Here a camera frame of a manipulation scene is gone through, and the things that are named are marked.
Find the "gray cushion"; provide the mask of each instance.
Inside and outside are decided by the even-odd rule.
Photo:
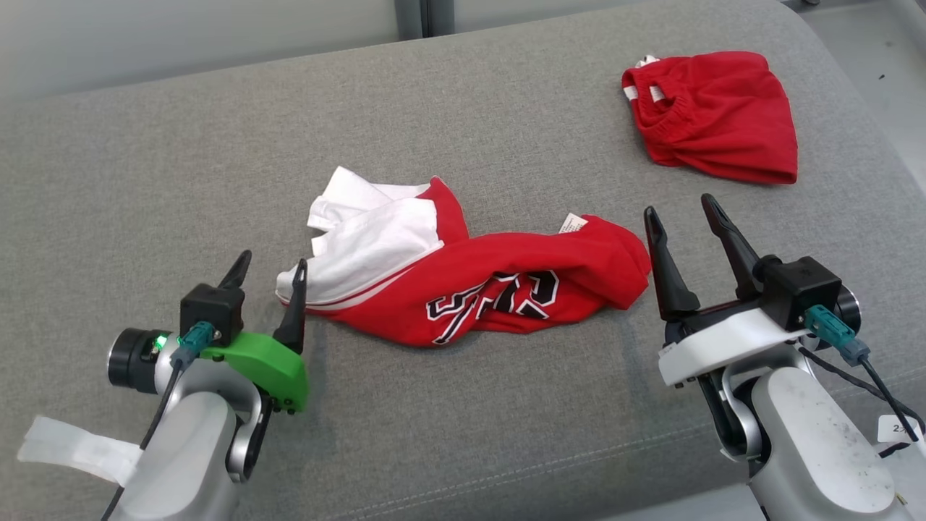
[[[645,54],[762,53],[791,98],[793,186],[653,164],[619,88]],[[440,175],[473,234],[553,233],[587,212],[642,236],[656,205],[705,304],[734,287],[698,197],[760,255],[813,255],[862,302],[873,362],[926,411],[926,204],[801,19],[771,0],[668,0],[485,32],[51,98],[0,112],[0,517],[89,519],[114,487],[15,462],[36,414],[141,439],[156,399],[106,381],[126,326],[176,327],[178,301],[244,248],[249,329],[310,253],[308,205],[336,166]],[[629,311],[529,336],[403,349],[310,317],[307,413],[274,417],[237,519],[553,519],[626,511],[745,478],[696,388],[657,372],[662,324]],[[821,379],[871,434],[886,406]]]

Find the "jersey lettering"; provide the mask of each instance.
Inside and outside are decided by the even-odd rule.
[[[518,289],[520,288],[520,273],[496,273],[493,275],[494,280],[500,282],[510,281],[495,299],[479,297],[479,292],[490,282],[486,281],[459,293],[428,302],[426,306],[428,320],[435,321],[446,315],[453,315],[454,317],[444,332],[434,339],[433,343],[442,346],[449,342],[459,331],[460,326],[466,322],[469,314],[476,308],[478,308],[476,310],[476,320],[482,318],[482,315],[490,309],[507,313],[515,312],[538,320],[550,318],[550,315],[544,311],[544,307],[557,301],[559,277],[555,272],[549,270],[528,272],[525,275],[533,282],[533,285],[530,295],[520,303],[516,302]]]

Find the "teal connector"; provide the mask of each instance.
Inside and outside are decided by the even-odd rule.
[[[804,327],[820,340],[829,342],[852,367],[859,365],[871,353],[865,342],[856,338],[851,327],[819,304],[804,312]]]
[[[209,347],[209,344],[215,339],[216,328],[212,324],[199,321],[186,335],[181,337],[178,342],[180,346],[170,355],[170,365],[176,366],[179,362],[182,370],[190,367],[194,360],[199,358],[199,353]]]

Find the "black cable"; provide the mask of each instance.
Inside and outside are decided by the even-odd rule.
[[[878,372],[874,370],[874,367],[871,366],[871,362],[868,359],[868,355],[861,357],[859,360],[862,364],[862,367],[865,368],[865,371],[868,372],[871,376],[871,380],[874,382],[874,385],[878,386],[878,390],[884,395],[885,401],[891,406],[891,409],[894,411],[894,414],[897,415],[897,419],[900,420],[900,425],[904,427],[904,430],[907,431],[907,435],[910,436],[914,442],[920,441],[920,438],[917,437],[916,431],[913,430],[913,427],[910,426],[910,422],[907,420],[907,416],[903,411],[900,410],[900,406],[897,405],[897,400],[894,399],[894,395],[891,394],[891,391],[888,390],[887,386],[884,384],[884,381],[881,380],[881,377],[878,375]]]
[[[842,369],[836,367],[835,365],[829,362],[826,362],[819,356],[807,350],[807,348],[800,348],[798,349],[798,351],[800,351],[802,355],[809,358],[811,361],[813,361],[816,365],[818,365],[824,371],[829,371],[830,373],[833,373],[834,375],[837,375],[843,378],[843,380],[852,384],[853,386],[867,390],[874,397],[880,400],[887,401],[887,397],[885,397],[884,394],[878,388],[866,382],[865,380],[862,380],[853,375],[850,375],[849,373],[847,373],[846,371],[843,371]],[[900,411],[902,411],[907,416],[914,418],[917,421],[917,423],[920,424],[920,432],[926,432],[926,422],[923,422],[923,419],[920,417],[919,414],[916,414],[916,412],[914,412],[912,409],[910,409],[909,407],[907,407],[906,405],[904,405],[902,402],[898,400],[895,400],[895,404],[897,405],[897,408]]]
[[[164,393],[161,395],[161,402],[157,405],[157,411],[155,411],[155,417],[151,420],[151,425],[148,426],[148,432],[144,433],[144,438],[142,442],[138,444],[138,448],[145,450],[148,447],[148,443],[151,442],[151,437],[155,435],[157,430],[157,424],[161,423],[161,416],[164,415],[164,410],[168,407],[168,399],[173,393],[174,386],[177,385],[177,378],[180,377],[181,373],[181,364],[178,362],[173,366],[173,371],[170,372],[170,380],[168,380],[168,386],[164,388]],[[109,501],[109,506],[106,508],[106,511],[103,512],[103,516],[100,517],[100,521],[107,521],[113,512],[116,510],[116,505],[119,504],[119,500],[122,498],[122,492],[125,491],[125,488],[119,486],[116,489],[116,493],[113,494],[113,499]]]
[[[884,449],[883,451],[878,452],[878,455],[881,456],[881,459],[884,459],[897,451],[902,451],[903,449],[906,449],[909,446],[910,446],[909,443],[895,443],[894,445],[891,445],[887,449]]]

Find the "white wall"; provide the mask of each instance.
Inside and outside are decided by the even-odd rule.
[[[394,0],[0,0],[0,100],[397,39]]]
[[[455,0],[457,32],[548,19],[644,0]]]

